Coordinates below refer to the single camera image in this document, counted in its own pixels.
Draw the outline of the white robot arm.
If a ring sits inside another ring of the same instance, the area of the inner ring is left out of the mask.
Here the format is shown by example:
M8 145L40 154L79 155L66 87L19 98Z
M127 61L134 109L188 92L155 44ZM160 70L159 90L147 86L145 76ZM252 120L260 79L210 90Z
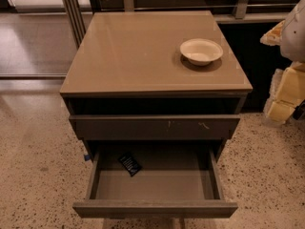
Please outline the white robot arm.
M300 0L260 42L278 46L281 55L292 61L285 70L275 70L263 110L269 121L284 124L305 100L305 0Z

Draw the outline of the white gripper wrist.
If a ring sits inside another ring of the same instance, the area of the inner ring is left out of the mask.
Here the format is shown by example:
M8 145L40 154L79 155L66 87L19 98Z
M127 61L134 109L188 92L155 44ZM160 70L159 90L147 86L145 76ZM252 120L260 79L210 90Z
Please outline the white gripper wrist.
M263 34L260 42L267 46L279 46L285 21L277 23ZM295 107L305 100L305 63L293 62L285 70L275 71L274 101L267 106L266 116L274 122L285 123Z

